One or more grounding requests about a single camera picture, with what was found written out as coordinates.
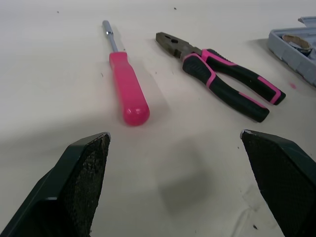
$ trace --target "screwdriver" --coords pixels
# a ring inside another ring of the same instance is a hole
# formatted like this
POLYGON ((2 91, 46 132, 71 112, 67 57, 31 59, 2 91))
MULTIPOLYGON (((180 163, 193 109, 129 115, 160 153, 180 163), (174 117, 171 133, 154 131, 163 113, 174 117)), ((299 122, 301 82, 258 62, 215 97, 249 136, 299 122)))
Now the screwdriver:
POLYGON ((136 74, 129 64, 126 52, 118 51, 113 31, 108 21, 103 21, 103 28, 111 42, 110 66, 122 108, 124 121, 131 126, 142 125, 149 118, 150 111, 136 74))

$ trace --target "pink speck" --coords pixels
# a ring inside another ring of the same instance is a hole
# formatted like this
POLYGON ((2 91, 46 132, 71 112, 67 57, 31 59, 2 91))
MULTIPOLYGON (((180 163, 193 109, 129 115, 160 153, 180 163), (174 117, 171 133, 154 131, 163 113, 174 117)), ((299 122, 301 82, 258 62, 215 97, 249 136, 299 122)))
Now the pink speck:
POLYGON ((295 84, 290 83, 290 86, 291 86, 293 89, 296 89, 296 85, 295 85, 295 84))

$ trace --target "pink grip accent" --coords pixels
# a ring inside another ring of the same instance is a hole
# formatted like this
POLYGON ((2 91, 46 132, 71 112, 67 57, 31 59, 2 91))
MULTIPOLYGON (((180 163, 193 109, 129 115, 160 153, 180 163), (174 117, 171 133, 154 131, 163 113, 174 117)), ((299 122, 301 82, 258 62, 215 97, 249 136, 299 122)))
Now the pink grip accent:
POLYGON ((127 53, 110 53, 110 65, 125 122, 132 126, 142 125, 149 118, 150 111, 135 72, 127 60, 127 53))
POLYGON ((202 58, 196 54, 196 53, 190 53, 188 54, 187 56, 184 57, 183 61, 186 60, 187 58, 191 57, 191 56, 194 56, 194 57, 197 57, 199 58, 203 63, 204 65, 209 69, 209 71, 211 72, 211 76, 210 78, 207 80, 206 82, 206 86, 207 88, 209 88, 209 86, 211 85, 211 83, 214 81, 214 79, 216 78, 216 73, 210 68, 210 66, 204 61, 202 60, 202 58))
POLYGON ((236 63, 232 63, 232 62, 230 62, 230 61, 227 61, 227 60, 225 60, 224 58, 221 58, 221 57, 219 57, 219 56, 217 56, 217 55, 215 55, 215 54, 213 54, 213 53, 207 51, 207 49, 203 49, 203 50, 202 50, 202 59, 203 59, 203 61, 206 62, 206 60, 207 60, 208 57, 212 57, 212 58, 214 58, 215 60, 217 60, 217 61, 219 61, 219 62, 221 62, 221 63, 223 63, 223 64, 226 64, 226 65, 228 65, 228 66, 235 66, 235 65, 237 65, 236 63))
POLYGON ((258 80, 276 92, 276 94, 270 101, 271 104, 274 104, 278 100, 278 98, 281 96, 281 91, 261 76, 258 77, 258 80))
POLYGON ((242 95, 243 97, 247 98, 248 100, 251 100, 253 103, 255 103, 255 104, 259 105, 260 107, 262 107, 262 108, 265 108, 265 109, 266 109, 266 107, 265 107, 264 105, 260 104, 258 101, 256 101, 256 100, 252 99, 251 97, 249 97, 249 96, 245 95, 244 93, 239 92, 239 94, 240 94, 240 95, 242 95))

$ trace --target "screwdriver shaft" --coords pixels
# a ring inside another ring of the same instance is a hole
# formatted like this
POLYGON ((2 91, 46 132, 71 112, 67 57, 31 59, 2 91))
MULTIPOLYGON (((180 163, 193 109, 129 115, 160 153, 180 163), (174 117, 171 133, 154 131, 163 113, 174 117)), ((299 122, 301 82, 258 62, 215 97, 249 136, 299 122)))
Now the screwdriver shaft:
POLYGON ((103 21, 102 22, 102 25, 103 25, 103 28, 107 34, 107 36, 109 37, 110 39, 110 42, 111 42, 111 46, 113 48, 113 52, 118 52, 118 47, 117 45, 115 44, 115 41, 114 41, 114 36, 113 36, 113 31, 112 31, 112 28, 111 28, 111 25, 109 23, 109 21, 103 21))

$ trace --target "pliers jaw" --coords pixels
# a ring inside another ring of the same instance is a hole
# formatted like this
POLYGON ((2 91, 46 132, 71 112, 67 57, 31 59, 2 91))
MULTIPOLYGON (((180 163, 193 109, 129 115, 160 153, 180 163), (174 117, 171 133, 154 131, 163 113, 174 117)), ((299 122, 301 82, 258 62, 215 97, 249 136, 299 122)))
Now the pliers jaw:
POLYGON ((202 51, 190 45, 188 42, 176 38, 175 36, 160 32, 156 34, 156 41, 171 55, 181 61, 190 53, 197 53, 201 56, 202 51))

